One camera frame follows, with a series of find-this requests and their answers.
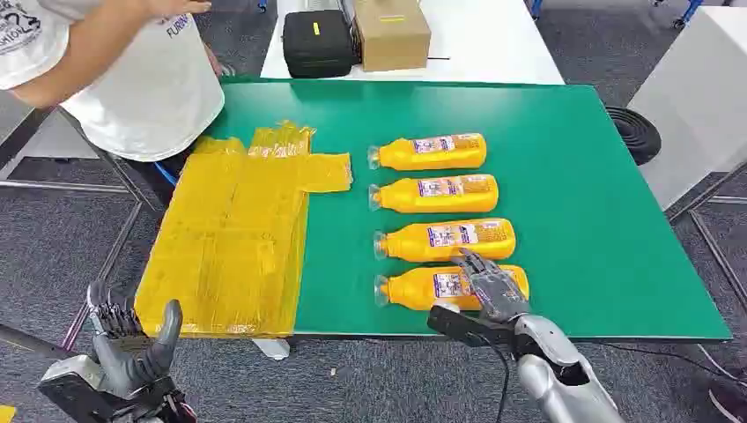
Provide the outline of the person's hand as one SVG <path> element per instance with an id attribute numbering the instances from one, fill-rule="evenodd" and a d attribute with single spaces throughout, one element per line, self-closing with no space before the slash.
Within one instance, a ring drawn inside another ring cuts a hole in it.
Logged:
<path id="1" fill-rule="evenodd" d="M 196 0 L 143 0 L 142 4 L 152 17 L 172 17 L 185 13 L 204 13 L 211 9 L 210 1 Z"/>
<path id="2" fill-rule="evenodd" d="M 220 61 L 217 59 L 217 57 L 214 55 L 211 48 L 207 44 L 204 44 L 203 46 L 204 46 L 205 53 L 210 61 L 212 70 L 214 71 L 217 77 L 221 77 L 223 75 L 222 64 L 220 63 Z"/>

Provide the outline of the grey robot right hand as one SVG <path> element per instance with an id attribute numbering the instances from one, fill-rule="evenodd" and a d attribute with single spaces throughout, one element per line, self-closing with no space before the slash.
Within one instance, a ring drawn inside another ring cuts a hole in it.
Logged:
<path id="1" fill-rule="evenodd" d="M 506 271 L 474 251 L 460 248 L 459 252 L 458 256 L 451 257 L 451 261 L 467 277 L 487 320 L 509 323 L 529 312 L 528 297 Z"/>

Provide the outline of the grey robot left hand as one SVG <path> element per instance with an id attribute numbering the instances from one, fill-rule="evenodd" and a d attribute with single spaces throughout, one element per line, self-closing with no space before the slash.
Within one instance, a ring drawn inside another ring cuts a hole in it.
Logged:
<path id="1" fill-rule="evenodd" d="M 169 375 L 183 319 L 179 301 L 165 305 L 160 330 L 151 338 L 134 301 L 112 301 L 103 281 L 88 286 L 86 300 L 95 331 L 93 348 L 116 394 L 128 397 Z"/>

